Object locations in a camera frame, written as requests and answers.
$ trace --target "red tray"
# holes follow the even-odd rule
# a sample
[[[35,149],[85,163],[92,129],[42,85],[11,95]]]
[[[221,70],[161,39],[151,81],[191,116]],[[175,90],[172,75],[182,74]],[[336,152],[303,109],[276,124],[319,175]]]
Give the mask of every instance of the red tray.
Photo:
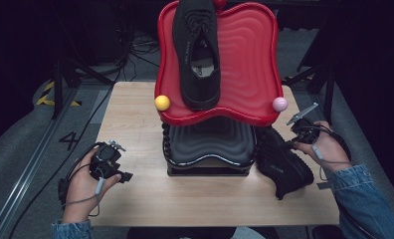
[[[284,95],[276,63],[278,27],[266,6],[248,2],[218,11],[218,42],[221,63],[221,97],[208,111],[187,108],[179,88],[179,65],[172,40],[172,22],[178,2],[165,6],[158,19],[160,68],[154,97],[170,100],[162,121],[189,125],[214,116],[225,116],[256,126],[271,125],[279,116],[275,98]]]

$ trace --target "black shoe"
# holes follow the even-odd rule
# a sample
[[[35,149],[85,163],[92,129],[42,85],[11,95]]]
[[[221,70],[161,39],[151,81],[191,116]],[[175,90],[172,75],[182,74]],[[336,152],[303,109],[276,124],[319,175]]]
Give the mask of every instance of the black shoe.
[[[275,183],[279,200],[314,182],[311,169],[291,151],[274,128],[257,128],[256,135],[260,146],[256,155],[257,169]]]
[[[217,16],[213,0],[180,0],[172,37],[179,62],[181,96],[192,110],[209,110],[220,98]]]

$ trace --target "human hand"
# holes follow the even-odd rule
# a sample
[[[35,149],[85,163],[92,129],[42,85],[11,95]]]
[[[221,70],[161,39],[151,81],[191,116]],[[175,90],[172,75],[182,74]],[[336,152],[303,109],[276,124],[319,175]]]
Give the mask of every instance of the human hand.
[[[327,121],[316,121],[314,124],[322,125],[331,130]],[[294,148],[308,154],[315,162],[330,171],[338,171],[352,166],[345,150],[340,146],[339,142],[327,132],[321,131],[314,144],[323,156],[323,161],[315,155],[311,144],[296,141],[294,143]]]
[[[99,195],[95,196],[98,181],[90,175],[90,166],[93,155],[98,149],[92,149],[83,160],[76,166],[70,181],[67,194],[67,205],[64,211],[62,223],[77,223],[87,221],[92,210],[99,204],[104,194],[121,179],[120,174],[116,174],[106,179]]]

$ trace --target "jeans jacket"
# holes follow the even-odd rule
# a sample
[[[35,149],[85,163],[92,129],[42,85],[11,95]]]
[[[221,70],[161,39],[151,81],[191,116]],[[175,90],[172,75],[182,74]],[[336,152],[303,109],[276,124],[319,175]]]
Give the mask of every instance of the jeans jacket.
[[[375,238],[394,238],[394,214],[364,165],[334,172],[330,184],[336,201],[357,225]],[[345,238],[370,238],[357,228],[347,214],[340,213],[339,217],[340,229]],[[61,220],[58,220],[52,224],[53,238],[89,239],[91,228],[90,221],[61,224]]]

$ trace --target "black wire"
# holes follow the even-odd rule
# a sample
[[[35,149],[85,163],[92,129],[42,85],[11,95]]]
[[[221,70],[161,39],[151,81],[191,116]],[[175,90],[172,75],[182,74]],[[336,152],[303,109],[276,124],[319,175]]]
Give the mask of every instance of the black wire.
[[[118,71],[118,74],[114,80],[114,82],[117,82],[117,79],[119,77],[120,71]],[[32,206],[33,202],[39,197],[39,195],[43,192],[43,190],[49,185],[49,183],[54,179],[54,177],[58,174],[58,172],[61,170],[61,168],[64,166],[64,164],[68,161],[68,159],[70,158],[71,154],[73,154],[74,150],[77,148],[77,146],[79,145],[80,140],[82,139],[83,135],[86,132],[86,129],[88,128],[90,122],[92,121],[92,118],[95,116],[96,112],[98,111],[98,109],[101,107],[101,105],[104,103],[104,101],[107,99],[107,97],[109,96],[109,94],[112,92],[113,90],[113,85],[110,86],[109,90],[107,91],[106,95],[104,96],[104,98],[100,101],[100,103],[98,104],[98,106],[95,108],[95,111],[92,113],[92,115],[89,117],[89,120],[86,122],[85,127],[82,130],[82,133],[79,136],[79,139],[75,142],[73,148],[71,149],[70,153],[67,155],[67,157],[63,160],[63,162],[60,164],[60,166],[58,166],[57,170],[55,170],[55,172],[52,174],[52,176],[46,181],[46,183],[42,186],[42,188],[39,190],[38,193],[36,193],[36,195],[30,200],[30,202],[27,204],[27,206],[24,208],[23,212],[20,214],[20,216],[18,217],[17,221],[15,222],[10,235],[8,236],[8,239],[11,239],[15,230],[17,229],[18,224],[20,223],[21,219],[23,218],[23,216],[26,214],[26,212],[29,210],[29,208]]]

